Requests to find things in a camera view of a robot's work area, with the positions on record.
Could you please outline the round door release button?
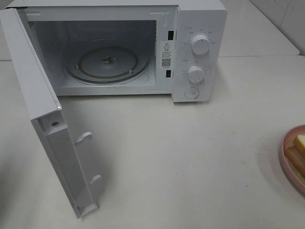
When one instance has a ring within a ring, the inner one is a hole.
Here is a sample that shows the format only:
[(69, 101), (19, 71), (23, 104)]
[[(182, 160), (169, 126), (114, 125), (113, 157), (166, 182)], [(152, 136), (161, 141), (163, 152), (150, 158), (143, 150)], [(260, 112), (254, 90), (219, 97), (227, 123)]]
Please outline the round door release button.
[(199, 95), (199, 89), (195, 87), (188, 88), (185, 93), (185, 97), (188, 99), (195, 99)]

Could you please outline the white timer knob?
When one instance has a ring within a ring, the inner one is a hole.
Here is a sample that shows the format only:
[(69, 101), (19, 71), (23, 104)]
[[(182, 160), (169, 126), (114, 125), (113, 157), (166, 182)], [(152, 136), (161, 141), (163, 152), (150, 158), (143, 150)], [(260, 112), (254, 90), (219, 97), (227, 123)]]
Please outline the white timer knob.
[(204, 70), (200, 66), (191, 66), (187, 70), (187, 77), (191, 83), (200, 83), (204, 79)]

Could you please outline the pink round plate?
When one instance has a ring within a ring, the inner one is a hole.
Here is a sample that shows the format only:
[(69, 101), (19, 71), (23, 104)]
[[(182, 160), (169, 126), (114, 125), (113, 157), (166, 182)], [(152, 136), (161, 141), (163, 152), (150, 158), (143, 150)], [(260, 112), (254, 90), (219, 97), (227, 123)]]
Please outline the pink round plate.
[(290, 166), (288, 160), (285, 157), (285, 150), (293, 145), (293, 139), (297, 135), (305, 134), (305, 125), (299, 125), (288, 130), (281, 141), (279, 146), (279, 160), (280, 165), (290, 184), (304, 197), (305, 196), (305, 183), (299, 178)]

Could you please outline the white bread slice top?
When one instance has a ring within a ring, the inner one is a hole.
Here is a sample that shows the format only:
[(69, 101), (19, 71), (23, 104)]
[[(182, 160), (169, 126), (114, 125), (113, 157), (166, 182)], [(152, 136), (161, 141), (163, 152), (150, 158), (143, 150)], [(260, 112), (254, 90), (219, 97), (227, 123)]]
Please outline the white bread slice top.
[(294, 146), (305, 157), (305, 135), (297, 135), (293, 140)]

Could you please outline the white warning label sticker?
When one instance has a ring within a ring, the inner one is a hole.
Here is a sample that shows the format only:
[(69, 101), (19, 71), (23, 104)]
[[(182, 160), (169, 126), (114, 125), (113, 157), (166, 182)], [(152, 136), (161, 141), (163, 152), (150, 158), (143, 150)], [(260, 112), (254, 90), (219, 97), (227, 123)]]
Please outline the white warning label sticker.
[(162, 69), (172, 68), (175, 43), (172, 40), (160, 42), (160, 64)]

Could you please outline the white microwave oven body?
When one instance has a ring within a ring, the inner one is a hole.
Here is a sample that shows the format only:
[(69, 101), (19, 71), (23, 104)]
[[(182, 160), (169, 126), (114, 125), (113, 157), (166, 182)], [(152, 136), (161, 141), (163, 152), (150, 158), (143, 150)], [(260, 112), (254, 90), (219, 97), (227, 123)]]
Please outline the white microwave oven body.
[[(37, 22), (35, 34), (46, 61), (48, 78), (58, 96), (169, 94), (176, 103), (202, 102), (210, 97), (227, 11), (218, 0), (15, 0), (4, 10), (22, 10)], [(210, 49), (196, 55), (191, 38), (206, 33)], [(65, 50), (72, 42), (101, 39), (149, 40), (155, 55), (146, 71), (120, 83), (93, 84), (72, 77), (65, 67)], [(172, 68), (162, 69), (160, 42), (175, 43)], [(191, 66), (204, 70), (200, 83), (191, 83)], [(199, 89), (195, 99), (184, 93)]]

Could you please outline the upper white power knob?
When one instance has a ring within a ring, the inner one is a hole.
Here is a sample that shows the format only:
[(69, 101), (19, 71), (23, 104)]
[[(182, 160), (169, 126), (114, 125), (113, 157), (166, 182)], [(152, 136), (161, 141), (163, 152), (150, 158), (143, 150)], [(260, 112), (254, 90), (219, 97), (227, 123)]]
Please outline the upper white power knob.
[(191, 38), (191, 49), (196, 55), (204, 55), (210, 49), (211, 39), (206, 33), (197, 33)]

